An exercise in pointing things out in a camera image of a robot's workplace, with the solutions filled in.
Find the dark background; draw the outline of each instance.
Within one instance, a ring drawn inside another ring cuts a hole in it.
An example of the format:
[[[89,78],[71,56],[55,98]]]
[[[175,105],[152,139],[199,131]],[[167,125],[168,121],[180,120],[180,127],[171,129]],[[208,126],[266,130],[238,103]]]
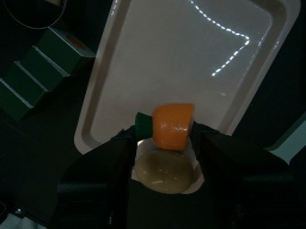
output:
[[[85,15],[72,33],[96,51],[111,1],[85,1]],[[274,144],[304,112],[304,13],[294,24],[276,59],[256,91],[234,136],[260,147]],[[0,4],[0,75],[40,39],[43,30],[20,26]],[[73,133],[81,110],[89,69],[80,74],[48,106],[16,122],[0,110],[0,198],[43,224],[56,204],[56,184],[80,157]],[[131,181],[129,228],[214,228],[210,196],[203,185],[191,195],[167,196]]]

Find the white light strip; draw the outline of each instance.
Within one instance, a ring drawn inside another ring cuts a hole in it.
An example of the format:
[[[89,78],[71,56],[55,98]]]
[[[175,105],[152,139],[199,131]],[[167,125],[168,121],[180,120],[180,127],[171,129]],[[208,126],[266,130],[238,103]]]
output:
[[[215,76],[220,70],[228,65],[228,63],[231,62],[231,60],[234,59],[234,57],[238,55],[238,53],[243,50],[243,48],[248,45],[250,43],[250,38],[242,34],[235,32],[234,30],[231,30],[230,28],[226,28],[224,26],[222,26],[218,22],[215,22],[206,13],[203,13],[203,11],[199,9],[198,5],[195,4],[195,2],[192,0],[188,0],[188,2],[194,5],[195,9],[198,10],[198,12],[200,13],[200,15],[206,18],[207,21],[210,21],[214,25],[216,25],[222,30],[231,32],[232,35],[239,36],[242,38],[244,38],[244,43],[240,46],[240,48],[232,53],[232,55],[230,56],[228,60],[224,62],[224,64],[214,71],[214,73],[211,74],[211,76]]]
[[[115,10],[116,10],[116,8],[117,8],[117,5],[119,5],[119,0],[116,0],[115,1],[115,4],[113,4],[113,6],[112,6],[112,9],[111,9],[111,16],[113,15],[113,13],[115,13]]]

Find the orange object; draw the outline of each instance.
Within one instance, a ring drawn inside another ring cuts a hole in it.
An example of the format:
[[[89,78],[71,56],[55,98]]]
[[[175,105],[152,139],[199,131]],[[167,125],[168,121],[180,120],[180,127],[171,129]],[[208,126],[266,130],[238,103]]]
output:
[[[152,111],[152,141],[157,148],[184,150],[191,118],[192,104],[164,104]]]

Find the yellow object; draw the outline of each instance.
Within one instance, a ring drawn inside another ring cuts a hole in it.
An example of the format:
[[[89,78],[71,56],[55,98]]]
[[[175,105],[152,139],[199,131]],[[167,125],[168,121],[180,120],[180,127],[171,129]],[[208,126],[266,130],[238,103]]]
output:
[[[133,169],[141,184],[166,194],[182,193],[194,182],[194,167],[187,156],[171,150],[143,153]]]
[[[195,107],[192,104],[166,104],[152,111],[152,141],[157,148],[184,150],[191,118]]]

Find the green object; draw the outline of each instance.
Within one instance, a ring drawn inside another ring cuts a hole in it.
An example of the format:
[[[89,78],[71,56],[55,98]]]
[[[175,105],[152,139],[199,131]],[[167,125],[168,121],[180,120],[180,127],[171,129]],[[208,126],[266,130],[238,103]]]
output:
[[[2,81],[32,106],[40,102],[48,92],[19,62],[12,64]]]
[[[145,140],[152,137],[152,134],[153,134],[152,118],[147,114],[139,112],[135,118],[136,140]]]
[[[20,120],[33,109],[33,106],[13,91],[2,79],[0,79],[0,107],[16,120]]]
[[[53,91],[69,77],[69,74],[43,54],[37,47],[29,49],[20,63],[48,91]]]
[[[96,56],[73,34],[55,28],[47,28],[37,48],[71,75]]]

